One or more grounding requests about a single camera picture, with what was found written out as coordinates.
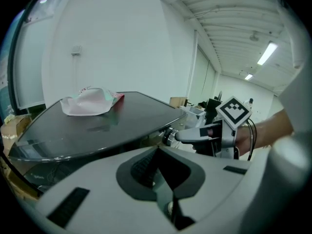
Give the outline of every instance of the ceiling light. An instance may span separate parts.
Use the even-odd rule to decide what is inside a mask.
[[[267,47],[257,64],[263,65],[266,60],[271,56],[271,54],[273,54],[275,49],[277,49],[277,44],[275,44],[274,42],[270,42],[269,46]]]
[[[45,2],[47,2],[47,0],[40,0],[39,3],[45,3]]]
[[[251,77],[253,77],[253,75],[249,74],[245,77],[245,80],[249,80]]]

